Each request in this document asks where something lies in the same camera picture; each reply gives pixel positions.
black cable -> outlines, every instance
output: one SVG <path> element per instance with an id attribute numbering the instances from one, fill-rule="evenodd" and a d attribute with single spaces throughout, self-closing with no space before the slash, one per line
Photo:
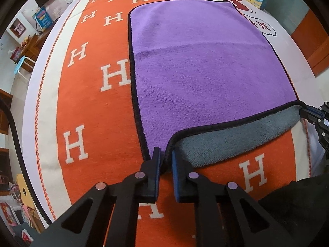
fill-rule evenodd
<path id="1" fill-rule="evenodd" d="M 48 217 L 48 215 L 46 214 L 46 212 L 42 208 L 42 206 L 41 206 L 41 204 L 40 204 L 40 202 L 37 198 L 37 195 L 34 192 L 31 180 L 28 177 L 28 173 L 27 173 L 25 163 L 24 163 L 24 160 L 23 160 L 22 150 L 21 150 L 21 147 L 20 147 L 20 144 L 19 144 L 19 136 L 17 134 L 17 129 L 16 129 L 14 117 L 13 117 L 10 109 L 6 105 L 6 103 L 1 98 L 0 98 L 0 109 L 3 110 L 5 116 L 7 117 L 7 120 L 9 122 L 9 126 L 10 126 L 10 130 L 12 132 L 12 137 L 13 137 L 13 141 L 14 141 L 14 146 L 15 146 L 17 158 L 19 160 L 19 166 L 21 167 L 22 174 L 24 176 L 24 180 L 26 182 L 27 189 L 29 190 L 29 192 L 31 194 L 31 197 L 34 201 L 34 204 L 37 207 L 37 209 L 39 210 L 41 216 L 47 222 L 47 224 L 50 225 L 52 223 L 52 221 L 50 220 L 50 218 Z"/>
<path id="2" fill-rule="evenodd" d="M 36 21 L 36 30 L 37 30 L 37 32 L 39 32 L 39 33 L 42 32 L 42 30 L 38 30 L 38 23 L 37 23 L 37 21 Z"/>

black cloth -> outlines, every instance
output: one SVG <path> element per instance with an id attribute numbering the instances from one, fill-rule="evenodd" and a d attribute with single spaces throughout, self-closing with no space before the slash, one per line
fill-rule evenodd
<path id="1" fill-rule="evenodd" d="M 298 247 L 329 246 L 329 174 L 292 181 L 258 203 L 290 233 Z"/>

gray towel underside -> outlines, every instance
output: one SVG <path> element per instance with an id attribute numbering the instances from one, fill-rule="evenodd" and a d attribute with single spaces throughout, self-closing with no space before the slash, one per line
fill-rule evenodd
<path id="1" fill-rule="evenodd" d="M 288 131 L 300 120 L 300 106 L 292 106 L 238 127 L 186 137 L 175 145 L 176 155 L 202 167 L 259 147 Z"/>

purple towel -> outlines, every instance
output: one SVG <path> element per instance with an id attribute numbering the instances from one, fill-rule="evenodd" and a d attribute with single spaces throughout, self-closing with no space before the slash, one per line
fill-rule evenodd
<path id="1" fill-rule="evenodd" d="M 296 100 L 271 45 L 230 2 L 154 2 L 133 9 L 130 22 L 132 81 L 151 155 L 182 129 Z"/>

wooden table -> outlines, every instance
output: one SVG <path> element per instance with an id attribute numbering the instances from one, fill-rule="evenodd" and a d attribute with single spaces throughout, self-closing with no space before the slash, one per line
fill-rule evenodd
<path id="1" fill-rule="evenodd" d="M 37 34 L 34 34 L 32 38 L 30 38 L 29 42 L 24 46 L 16 63 L 18 63 L 23 56 L 29 57 L 30 59 L 37 61 L 37 58 L 40 53 L 40 50 L 36 47 L 38 38 L 39 36 Z M 34 67 L 34 64 L 31 61 L 25 60 L 25 62 L 29 63 L 32 67 Z M 33 69 L 31 69 L 28 65 L 24 63 L 22 64 L 22 68 L 28 72 L 33 71 Z"/>
<path id="2" fill-rule="evenodd" d="M 41 48 L 43 47 L 44 43 L 46 42 L 50 32 L 52 31 L 53 27 L 55 26 L 58 19 L 56 19 L 52 25 L 50 25 L 42 34 L 39 35 L 39 38 L 37 39 L 37 42 L 35 43 L 36 48 L 41 51 Z"/>

